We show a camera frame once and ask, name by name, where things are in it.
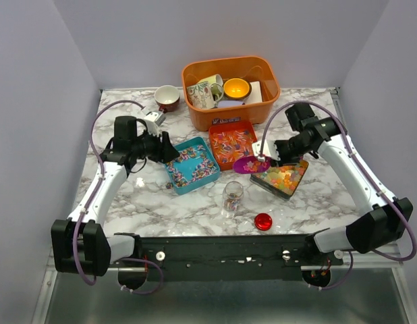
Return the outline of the gold tin candy tray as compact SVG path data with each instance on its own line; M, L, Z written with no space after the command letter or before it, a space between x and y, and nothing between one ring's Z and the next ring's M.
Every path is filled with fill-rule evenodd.
M289 200L296 192L308 166L309 162L302 159L297 165L270 167L263 173L253 173L250 181L283 200Z

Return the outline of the teal candy tray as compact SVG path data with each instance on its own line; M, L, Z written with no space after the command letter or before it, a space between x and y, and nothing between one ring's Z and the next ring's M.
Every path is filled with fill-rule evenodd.
M174 146L179 157L165 164L172 188L178 195L189 193L217 180L220 167L202 137Z

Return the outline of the purple plastic scoop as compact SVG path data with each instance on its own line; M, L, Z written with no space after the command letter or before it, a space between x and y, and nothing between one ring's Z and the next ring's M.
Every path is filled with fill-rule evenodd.
M263 173L271 166L268 157L247 156L234 162L233 170L239 174Z

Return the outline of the orange candy tray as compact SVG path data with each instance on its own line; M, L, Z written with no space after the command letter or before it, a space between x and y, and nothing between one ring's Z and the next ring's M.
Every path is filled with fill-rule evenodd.
M253 155L252 144L256 142L256 135L249 121L212 126L208 135L221 171L230 170L238 159Z

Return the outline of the clear plastic jar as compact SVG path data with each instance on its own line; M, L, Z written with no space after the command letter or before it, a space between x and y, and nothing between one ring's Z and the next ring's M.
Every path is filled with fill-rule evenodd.
M244 196L244 187L237 181L231 181L223 189L223 212L233 215L240 206Z

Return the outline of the orange plastic bin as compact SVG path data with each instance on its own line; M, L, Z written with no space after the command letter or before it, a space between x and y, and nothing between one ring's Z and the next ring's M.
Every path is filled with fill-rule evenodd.
M203 110L193 106L189 96L185 94L184 100L188 106L190 119L197 130L205 132L213 125L243 120L253 124L265 122L281 94L275 73L266 59L258 56L243 56L190 63L182 70L182 86L187 88L214 74L220 75L224 80L243 78L249 82L260 82L262 101Z

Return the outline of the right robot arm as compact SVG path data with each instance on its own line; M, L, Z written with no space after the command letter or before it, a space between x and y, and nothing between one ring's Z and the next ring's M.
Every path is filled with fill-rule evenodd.
M408 198L398 198L370 170L354 148L342 123L333 114L319 119L310 101L293 101L282 108L297 135L278 143L282 163L290 163L306 153L321 156L337 174L352 197L360 218L345 226L326 229L311 235L303 247L304 259L313 265L326 259L328 252L355 250L376 252L387 243L408 233L412 251L417 242L408 220L413 206Z

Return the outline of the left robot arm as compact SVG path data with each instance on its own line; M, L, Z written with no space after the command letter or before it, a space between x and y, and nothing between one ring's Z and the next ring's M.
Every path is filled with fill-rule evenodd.
M115 195L139 160L168 163L178 158L168 132L160 129L164 120L161 112L148 113L142 119L115 118L113 137L97 155L98 169L86 194L67 219L58 219L51 227L58 272L100 277L115 261L129 267L141 261L142 250L133 235L108 238L103 224Z

